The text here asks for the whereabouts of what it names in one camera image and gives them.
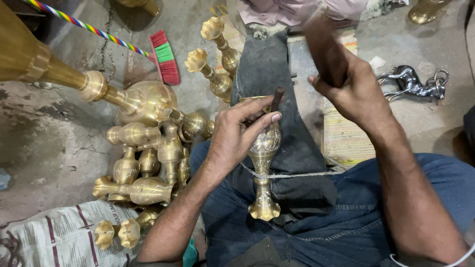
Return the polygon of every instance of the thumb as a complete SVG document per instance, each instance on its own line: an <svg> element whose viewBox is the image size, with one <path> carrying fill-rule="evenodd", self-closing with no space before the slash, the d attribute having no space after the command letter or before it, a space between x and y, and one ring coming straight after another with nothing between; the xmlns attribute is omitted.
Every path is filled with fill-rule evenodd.
<svg viewBox="0 0 475 267"><path fill-rule="evenodd" d="M318 77L315 77L315 76L309 76L308 82L313 85L313 87L315 88L317 92L319 92L320 94L322 94L329 100L334 99L340 91L340 89L329 86L322 79L319 79Z"/></svg>
<svg viewBox="0 0 475 267"><path fill-rule="evenodd" d="M269 127L272 123L277 122L281 118L282 114L278 111L260 117L247 128L246 132L243 134L243 140L252 144L256 138L266 130L267 127Z"/></svg>

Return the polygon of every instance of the pink cloth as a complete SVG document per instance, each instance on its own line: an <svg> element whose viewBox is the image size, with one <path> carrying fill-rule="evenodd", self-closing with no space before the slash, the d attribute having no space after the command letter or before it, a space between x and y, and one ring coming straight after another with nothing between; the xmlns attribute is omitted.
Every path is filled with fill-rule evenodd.
<svg viewBox="0 0 475 267"><path fill-rule="evenodd" d="M236 0L244 24L257 22L274 25L277 21L289 26L300 23L297 12L305 0Z"/></svg>
<svg viewBox="0 0 475 267"><path fill-rule="evenodd" d="M325 14L335 20L355 20L365 11L369 0L236 0L244 24L257 22L274 25L277 21L289 26L300 24L297 14L304 6L321 6Z"/></svg>

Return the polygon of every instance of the rope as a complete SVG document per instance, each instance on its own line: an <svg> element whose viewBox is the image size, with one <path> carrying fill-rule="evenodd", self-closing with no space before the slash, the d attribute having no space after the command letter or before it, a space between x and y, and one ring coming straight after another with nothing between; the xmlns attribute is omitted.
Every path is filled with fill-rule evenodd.
<svg viewBox="0 0 475 267"><path fill-rule="evenodd" d="M117 37L114 37L114 36L112 36L112 35L110 35L110 34L107 34L107 33L103 32L103 31L99 30L99 29L96 29L96 28L92 27L92 26L89 25L89 24L83 23L83 22L80 21L80 20L77 20L77 19L75 19L75 18L73 18L73 17L71 17L71 16L68 16L68 15L66 15L66 14L63 13L63 12L61 12L61 11L59 11L59 10L56 10L56 9L50 7L50 6L45 5L45 4L42 4L42 3L40 3L40 2L38 2L38 1L36 1L36 0L23 0L23 1L24 1L25 3L28 3L28 4L30 4L30 5L33 5L34 7L36 7L36 8L39 9L39 10L42 10L42 11L44 11L44 12L51 13L51 14L55 15L56 17L60 18L60 19L66 20L67 22L70 22L70 23L73 23L74 25L79 26L79 27L81 27L81 28L83 28L83 29L87 29L88 31L90 31L90 32L92 32L92 33L95 33L95 34L97 34L97 35L99 35L99 36L101 36L101 37L103 37L103 38L105 38L105 39L107 39L107 40L110 40L110 41L112 41L112 42L114 42L114 43L116 43L116 44L119 44L119 45L121 45L121 46L123 46L123 47L125 47L125 48L128 48L128 49L130 49L130 50L132 50L132 51L134 51L134 52L136 52L136 53L139 53L139 54L141 54L142 56L148 57L148 55L149 55L147 52L145 52L145 51L143 51L143 50L141 50L141 49L139 49L139 48L136 48L135 46L133 46L133 45L131 45L131 44L128 44L128 43L126 43L126 42L120 40L120 39L117 38Z"/></svg>
<svg viewBox="0 0 475 267"><path fill-rule="evenodd" d="M340 167L343 169L343 171L328 171L328 172L314 172L314 173L304 173L304 174L273 174L273 175L262 175L262 174L257 174L255 171L251 170L248 168L244 163L241 162L241 165L246 169L248 172L250 172L254 177L256 177L258 180L264 180L264 179L275 179L275 178L293 178L293 177L307 177L307 176L324 176L324 175L336 175L336 174L342 174L346 172L348 169L341 166L338 164L336 161L325 157L328 161L331 163L335 164L336 166Z"/></svg>

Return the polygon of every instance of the knee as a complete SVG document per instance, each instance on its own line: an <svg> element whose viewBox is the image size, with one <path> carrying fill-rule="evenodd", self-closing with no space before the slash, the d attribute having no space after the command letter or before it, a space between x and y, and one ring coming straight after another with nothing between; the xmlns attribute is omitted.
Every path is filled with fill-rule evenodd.
<svg viewBox="0 0 475 267"><path fill-rule="evenodd" d="M475 168L444 155L420 153L415 157L445 208L464 233L475 218Z"/></svg>
<svg viewBox="0 0 475 267"><path fill-rule="evenodd" d="M195 175L196 171L200 168L201 164L208 154L209 144L211 141L204 141L195 145L190 153L190 168L191 176Z"/></svg>

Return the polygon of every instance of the man's arm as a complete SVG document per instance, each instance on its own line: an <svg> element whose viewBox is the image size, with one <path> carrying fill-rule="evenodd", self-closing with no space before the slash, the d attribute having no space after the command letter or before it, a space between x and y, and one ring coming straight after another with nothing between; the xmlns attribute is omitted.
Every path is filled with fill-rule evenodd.
<svg viewBox="0 0 475 267"><path fill-rule="evenodd" d="M272 100L272 96L249 99L218 114L205 161L150 229L139 262L182 260L206 198L246 157L257 136L282 117L279 112L262 116ZM245 127L244 121L254 123Z"/></svg>
<svg viewBox="0 0 475 267"><path fill-rule="evenodd" d="M309 81L373 143L385 218L398 250L408 256L456 262L467 252L456 225L415 160L370 65L349 51L346 57L349 86L331 88L312 77Z"/></svg>

